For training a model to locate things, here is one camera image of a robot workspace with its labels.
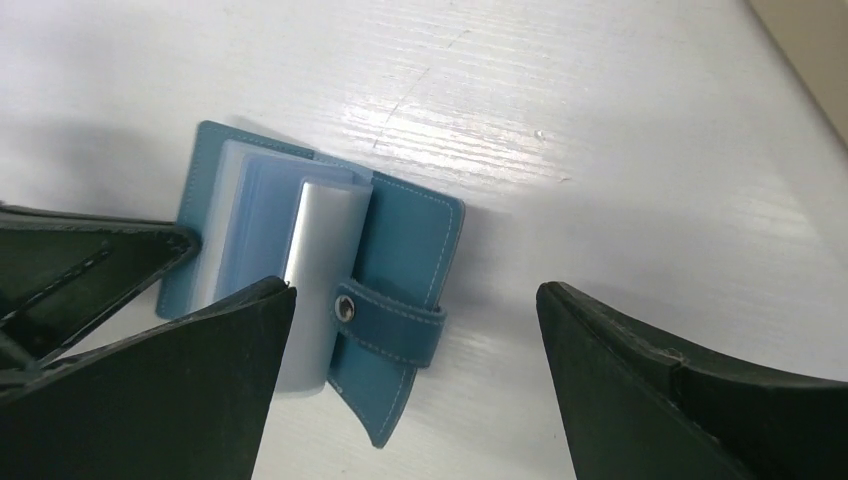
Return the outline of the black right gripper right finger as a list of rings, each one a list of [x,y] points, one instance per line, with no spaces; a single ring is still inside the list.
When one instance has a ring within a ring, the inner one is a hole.
[[[734,358],[563,282],[536,311],[580,479],[843,479],[847,386]]]

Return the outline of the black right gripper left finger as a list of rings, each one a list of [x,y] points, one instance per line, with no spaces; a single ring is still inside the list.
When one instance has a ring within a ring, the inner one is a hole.
[[[260,280],[188,316],[3,375],[5,479],[248,479],[296,304]]]

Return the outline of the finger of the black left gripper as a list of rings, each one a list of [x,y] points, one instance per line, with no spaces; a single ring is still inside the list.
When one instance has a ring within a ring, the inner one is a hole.
[[[2,204],[2,389],[39,378],[200,246],[170,222]]]

